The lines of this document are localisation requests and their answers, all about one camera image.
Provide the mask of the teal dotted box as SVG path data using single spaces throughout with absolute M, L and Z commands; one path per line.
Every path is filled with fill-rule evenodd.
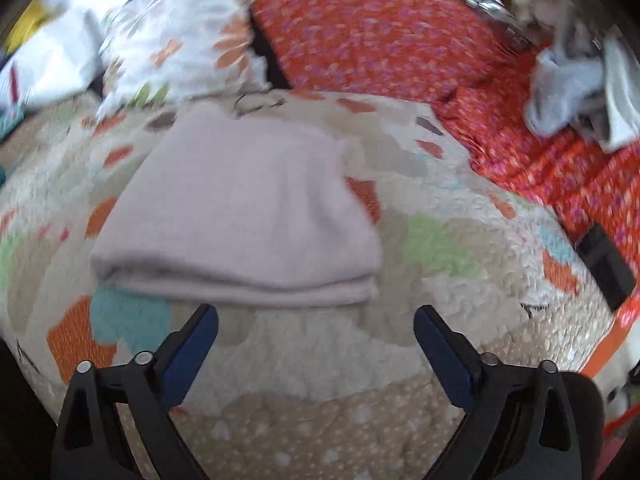
M 2 107 L 0 113 L 0 141 L 3 142 L 24 119 L 24 108 L 21 104 Z

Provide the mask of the grey crumpled clothes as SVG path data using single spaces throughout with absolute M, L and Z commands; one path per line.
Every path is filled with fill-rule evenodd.
M 581 22 L 559 27 L 530 80 L 523 118 L 536 136 L 572 127 L 606 154 L 639 140 L 639 61 L 619 30 L 597 47 Z

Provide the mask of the red floral bedsheet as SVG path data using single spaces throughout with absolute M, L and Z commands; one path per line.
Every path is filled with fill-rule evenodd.
M 434 105 L 471 155 L 471 168 L 502 188 L 554 209 L 576 240 L 602 226 L 634 274 L 639 273 L 639 144 L 606 154 L 567 127 L 549 139 L 523 120 L 536 55 L 523 54 Z

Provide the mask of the white floral pillow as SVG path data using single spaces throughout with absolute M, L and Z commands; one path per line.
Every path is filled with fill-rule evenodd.
M 103 20 L 98 119 L 124 107 L 269 89 L 252 47 L 256 0 L 129 0 Z

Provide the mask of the pale pink floral sweater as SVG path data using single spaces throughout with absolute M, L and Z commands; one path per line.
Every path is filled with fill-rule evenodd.
M 93 271 L 174 299 L 280 308 L 370 300 L 382 246 L 344 178 L 343 151 L 304 122 L 198 104 L 119 195 Z

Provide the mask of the heart patterned quilt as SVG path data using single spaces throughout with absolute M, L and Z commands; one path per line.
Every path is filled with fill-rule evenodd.
M 205 301 L 218 337 L 171 413 L 213 479 L 417 479 L 454 432 L 416 337 L 430 304 L 506 363 L 580 370 L 612 314 L 543 206 L 470 169 L 429 106 L 273 91 L 93 118 L 90 93 L 40 110 L 1 147 L 1 336 L 52 416 L 77 363 L 155 350 L 204 301 L 96 277 L 91 253 L 116 200 L 198 104 L 273 117 L 344 142 L 343 172 L 378 233 L 375 297 L 337 307 Z

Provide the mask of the black flat object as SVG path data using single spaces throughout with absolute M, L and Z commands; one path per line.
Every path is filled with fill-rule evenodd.
M 575 250 L 615 313 L 636 288 L 631 268 L 599 223 L 593 223 L 577 241 Z

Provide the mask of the white paper bag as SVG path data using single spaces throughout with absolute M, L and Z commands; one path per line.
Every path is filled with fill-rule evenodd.
M 40 28 L 1 70 L 1 107 L 33 112 L 85 92 L 102 73 L 96 14 L 72 9 Z

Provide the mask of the red floral pillow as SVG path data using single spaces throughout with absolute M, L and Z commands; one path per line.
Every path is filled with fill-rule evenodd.
M 250 16 L 296 91 L 434 103 L 514 59 L 459 0 L 256 0 Z

